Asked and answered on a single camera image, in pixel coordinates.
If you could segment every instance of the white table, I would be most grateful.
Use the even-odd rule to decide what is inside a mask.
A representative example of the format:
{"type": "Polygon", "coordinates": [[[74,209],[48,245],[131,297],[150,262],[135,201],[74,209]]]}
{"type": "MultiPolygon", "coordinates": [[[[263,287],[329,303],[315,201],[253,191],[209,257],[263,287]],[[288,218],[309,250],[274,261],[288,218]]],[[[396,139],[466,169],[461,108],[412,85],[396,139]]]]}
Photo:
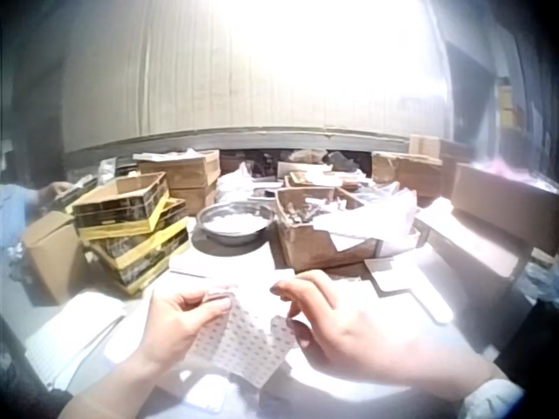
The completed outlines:
{"type": "MultiPolygon", "coordinates": [[[[280,244],[274,231],[269,232],[271,239],[265,243],[250,244],[243,248],[226,248],[206,238],[201,231],[195,231],[192,237],[192,248],[197,260],[207,262],[208,266],[218,266],[223,272],[270,271],[283,268],[280,244]]],[[[419,268],[430,282],[445,298],[454,311],[455,320],[447,326],[437,326],[425,313],[419,303],[409,294],[383,294],[377,290],[378,299],[371,304],[380,304],[387,313],[400,319],[409,319],[415,328],[428,339],[455,345],[457,347],[474,347],[477,352],[484,352],[485,342],[476,333],[478,327],[471,324],[471,305],[460,285],[460,279],[445,261],[427,244],[422,257],[418,260],[419,268]]],[[[2,315],[17,336],[24,342],[36,332],[48,319],[59,311],[58,307],[37,307],[31,303],[28,293],[22,284],[14,282],[3,268],[2,275],[2,315]]],[[[327,270],[337,278],[369,279],[370,274],[364,264],[327,270]]],[[[139,299],[126,302],[126,310],[131,313],[140,303],[139,299]]],[[[407,320],[395,326],[400,329],[407,320]]],[[[112,365],[103,355],[105,345],[110,336],[93,351],[74,376],[69,391],[76,395],[107,374],[112,365]]],[[[281,368],[263,388],[258,397],[250,386],[235,382],[231,393],[227,396],[224,408],[219,417],[252,417],[254,410],[260,406],[264,412],[258,417],[406,417],[406,412],[413,412],[415,417],[421,413],[430,416],[430,409],[440,408],[441,403],[434,398],[421,394],[416,390],[395,388],[372,384],[348,384],[316,389],[294,380],[288,372],[281,368]]],[[[160,389],[154,391],[144,406],[142,416],[170,417],[215,417],[199,410],[194,410],[181,403],[160,389]]]]}

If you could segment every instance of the white powder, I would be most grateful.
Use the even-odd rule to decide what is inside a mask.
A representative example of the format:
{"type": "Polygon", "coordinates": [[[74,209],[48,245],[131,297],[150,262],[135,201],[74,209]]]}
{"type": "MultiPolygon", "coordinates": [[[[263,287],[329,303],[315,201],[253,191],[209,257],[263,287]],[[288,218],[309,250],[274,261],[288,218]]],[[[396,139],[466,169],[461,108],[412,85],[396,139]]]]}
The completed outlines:
{"type": "Polygon", "coordinates": [[[250,234],[267,226],[268,220],[254,214],[230,214],[229,216],[216,216],[205,224],[205,228],[216,233],[250,234]]]}

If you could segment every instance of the left hand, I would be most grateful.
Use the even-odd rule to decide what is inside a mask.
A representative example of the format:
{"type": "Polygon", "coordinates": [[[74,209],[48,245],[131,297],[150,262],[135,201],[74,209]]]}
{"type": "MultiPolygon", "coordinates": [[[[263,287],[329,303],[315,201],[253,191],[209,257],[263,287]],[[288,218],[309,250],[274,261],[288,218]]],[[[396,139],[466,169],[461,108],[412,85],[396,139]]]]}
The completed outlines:
{"type": "Polygon", "coordinates": [[[72,188],[72,184],[69,182],[53,182],[49,185],[51,194],[53,197],[65,194],[68,190],[72,188]]]}
{"type": "Polygon", "coordinates": [[[229,312],[228,298],[203,303],[204,295],[205,290],[154,292],[136,355],[157,373],[184,358],[202,326],[229,312]]]}

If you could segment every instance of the black and yellow box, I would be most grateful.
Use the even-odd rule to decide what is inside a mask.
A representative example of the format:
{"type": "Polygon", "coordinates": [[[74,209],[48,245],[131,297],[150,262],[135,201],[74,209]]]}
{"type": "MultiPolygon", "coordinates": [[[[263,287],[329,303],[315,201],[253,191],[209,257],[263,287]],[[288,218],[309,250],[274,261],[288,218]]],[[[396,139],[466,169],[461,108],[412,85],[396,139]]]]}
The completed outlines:
{"type": "Polygon", "coordinates": [[[72,206],[83,240],[151,233],[169,198],[164,173],[116,178],[72,206]]]}
{"type": "Polygon", "coordinates": [[[136,259],[123,269],[107,266],[121,289],[132,295],[146,287],[169,267],[169,259],[173,254],[186,251],[189,233],[183,226],[175,235],[162,244],[152,248],[148,253],[136,259]]]}
{"type": "Polygon", "coordinates": [[[153,233],[91,240],[89,247],[114,269],[124,269],[184,229],[187,216],[186,202],[170,198],[153,233]]]}

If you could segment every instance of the bright light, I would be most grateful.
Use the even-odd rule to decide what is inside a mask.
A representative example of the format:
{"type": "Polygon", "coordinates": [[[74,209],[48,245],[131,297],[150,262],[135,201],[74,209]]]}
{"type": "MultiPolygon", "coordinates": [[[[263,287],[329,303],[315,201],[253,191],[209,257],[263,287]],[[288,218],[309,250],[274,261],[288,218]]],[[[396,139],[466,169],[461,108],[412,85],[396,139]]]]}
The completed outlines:
{"type": "Polygon", "coordinates": [[[222,0],[235,53],[278,86],[355,105],[387,94],[446,97],[430,77],[418,0],[222,0]]]}

